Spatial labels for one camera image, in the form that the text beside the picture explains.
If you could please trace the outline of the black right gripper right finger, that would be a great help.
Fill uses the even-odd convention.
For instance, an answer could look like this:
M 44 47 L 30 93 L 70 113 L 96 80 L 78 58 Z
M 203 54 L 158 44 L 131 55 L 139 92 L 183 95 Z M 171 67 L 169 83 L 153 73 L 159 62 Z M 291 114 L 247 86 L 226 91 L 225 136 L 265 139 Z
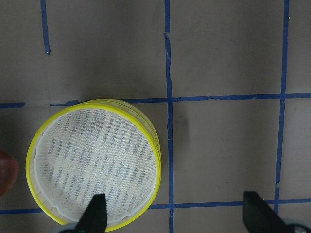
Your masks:
M 284 221 L 255 191 L 243 194 L 243 223 L 249 233 L 288 233 Z

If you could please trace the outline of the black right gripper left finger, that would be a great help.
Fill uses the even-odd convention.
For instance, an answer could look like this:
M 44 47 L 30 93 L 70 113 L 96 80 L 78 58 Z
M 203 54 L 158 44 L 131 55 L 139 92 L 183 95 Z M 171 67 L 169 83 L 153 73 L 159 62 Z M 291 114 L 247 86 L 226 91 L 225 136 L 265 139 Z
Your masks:
M 75 233 L 104 233 L 107 228 L 107 205 L 105 194 L 96 194 L 91 199 L 82 217 L 74 228 Z

